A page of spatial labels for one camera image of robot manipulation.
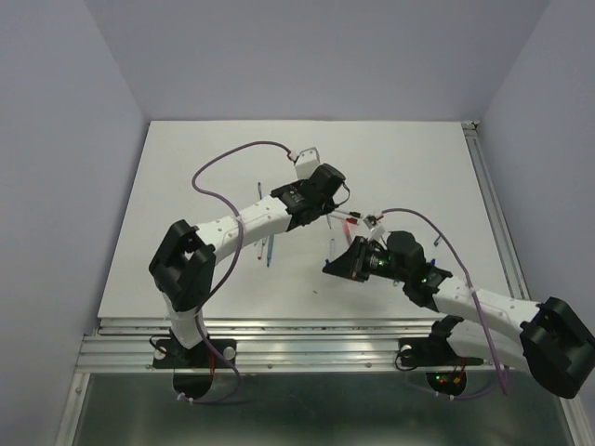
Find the pink highlighter pen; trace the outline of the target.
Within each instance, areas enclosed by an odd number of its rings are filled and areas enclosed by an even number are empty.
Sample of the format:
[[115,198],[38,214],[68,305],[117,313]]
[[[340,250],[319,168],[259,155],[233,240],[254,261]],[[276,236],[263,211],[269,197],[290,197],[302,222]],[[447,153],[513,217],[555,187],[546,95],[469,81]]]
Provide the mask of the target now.
[[350,233],[350,224],[346,220],[343,220],[341,223],[341,226],[342,226],[343,234],[345,236],[347,245],[351,245],[352,244],[352,235]]

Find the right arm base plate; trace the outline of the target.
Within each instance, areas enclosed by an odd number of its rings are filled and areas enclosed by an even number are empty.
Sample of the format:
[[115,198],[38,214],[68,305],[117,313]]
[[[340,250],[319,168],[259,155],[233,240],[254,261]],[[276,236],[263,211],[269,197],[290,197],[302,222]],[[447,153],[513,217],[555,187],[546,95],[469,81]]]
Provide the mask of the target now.
[[425,337],[403,337],[399,340],[395,367],[402,372],[413,371],[418,367],[471,366],[484,364],[484,360],[476,357],[464,357],[455,353],[447,343],[453,330],[463,322],[458,316],[448,315],[431,326]]

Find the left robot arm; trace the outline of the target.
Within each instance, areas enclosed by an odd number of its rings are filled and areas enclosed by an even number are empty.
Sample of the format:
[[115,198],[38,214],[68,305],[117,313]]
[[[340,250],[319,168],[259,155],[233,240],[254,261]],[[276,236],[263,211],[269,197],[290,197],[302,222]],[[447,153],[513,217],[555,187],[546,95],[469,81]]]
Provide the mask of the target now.
[[337,209],[334,195],[346,178],[330,164],[283,185],[242,211],[198,226],[181,219],[173,223],[153,256],[149,272],[164,296],[175,355],[195,366],[206,357],[202,307],[215,293],[212,285],[219,262],[271,235],[307,226]]

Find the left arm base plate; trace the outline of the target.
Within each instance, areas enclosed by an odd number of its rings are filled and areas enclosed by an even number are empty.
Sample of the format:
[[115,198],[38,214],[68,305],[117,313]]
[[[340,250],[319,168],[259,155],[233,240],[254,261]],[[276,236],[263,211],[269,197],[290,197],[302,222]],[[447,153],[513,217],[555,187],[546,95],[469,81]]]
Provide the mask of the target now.
[[229,368],[204,342],[186,349],[173,336],[152,336],[149,343],[153,347],[155,369]]

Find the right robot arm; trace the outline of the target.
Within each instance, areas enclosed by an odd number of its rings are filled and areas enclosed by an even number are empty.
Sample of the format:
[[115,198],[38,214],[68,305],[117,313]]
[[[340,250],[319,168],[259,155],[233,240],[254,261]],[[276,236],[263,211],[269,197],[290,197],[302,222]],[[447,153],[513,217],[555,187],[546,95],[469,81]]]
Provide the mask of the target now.
[[357,236],[323,272],[355,282],[372,276],[399,282],[415,305],[443,314],[429,335],[403,340],[395,359],[403,371],[493,361],[572,399],[594,370],[594,336],[565,301],[550,297],[538,303],[473,291],[427,261],[409,232],[393,231],[385,243]]

